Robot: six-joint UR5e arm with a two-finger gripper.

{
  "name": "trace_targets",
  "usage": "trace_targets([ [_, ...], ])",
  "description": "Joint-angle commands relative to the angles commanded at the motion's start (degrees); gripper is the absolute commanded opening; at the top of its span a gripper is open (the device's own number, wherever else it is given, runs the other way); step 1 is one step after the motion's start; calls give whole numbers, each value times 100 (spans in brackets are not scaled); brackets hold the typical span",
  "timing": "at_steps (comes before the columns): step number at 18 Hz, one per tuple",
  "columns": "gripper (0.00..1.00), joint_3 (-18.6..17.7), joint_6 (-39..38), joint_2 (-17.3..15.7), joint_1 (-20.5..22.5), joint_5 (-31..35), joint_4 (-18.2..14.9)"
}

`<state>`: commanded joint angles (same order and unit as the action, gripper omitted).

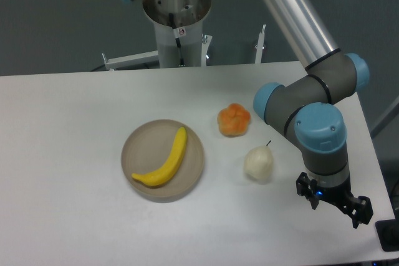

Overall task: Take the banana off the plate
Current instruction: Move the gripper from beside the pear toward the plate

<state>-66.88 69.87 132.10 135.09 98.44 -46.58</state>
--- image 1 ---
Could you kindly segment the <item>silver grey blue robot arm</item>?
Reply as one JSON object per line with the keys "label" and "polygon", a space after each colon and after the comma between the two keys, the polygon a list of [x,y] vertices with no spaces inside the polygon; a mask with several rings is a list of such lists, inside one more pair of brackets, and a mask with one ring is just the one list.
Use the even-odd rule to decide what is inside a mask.
{"label": "silver grey blue robot arm", "polygon": [[[306,171],[296,181],[298,195],[312,207],[320,201],[337,207],[354,227],[368,224],[372,204],[351,192],[347,130],[336,107],[368,84],[368,66],[357,54],[341,52],[308,0],[264,1],[306,76],[288,86],[262,86],[254,111],[300,149]],[[210,6],[211,0],[143,0],[147,17],[166,29],[156,38],[160,67],[201,65],[202,36],[191,26],[201,23]]]}

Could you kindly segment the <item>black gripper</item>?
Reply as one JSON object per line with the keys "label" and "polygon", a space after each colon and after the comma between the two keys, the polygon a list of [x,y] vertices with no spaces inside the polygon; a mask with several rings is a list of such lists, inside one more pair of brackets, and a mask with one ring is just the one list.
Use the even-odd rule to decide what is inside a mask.
{"label": "black gripper", "polygon": [[322,187],[315,179],[310,179],[305,172],[301,172],[296,180],[296,191],[299,196],[304,196],[315,210],[320,201],[327,202],[352,220],[353,228],[360,224],[368,225],[373,216],[370,198],[366,196],[354,197],[351,192],[350,176],[345,181],[334,187]]}

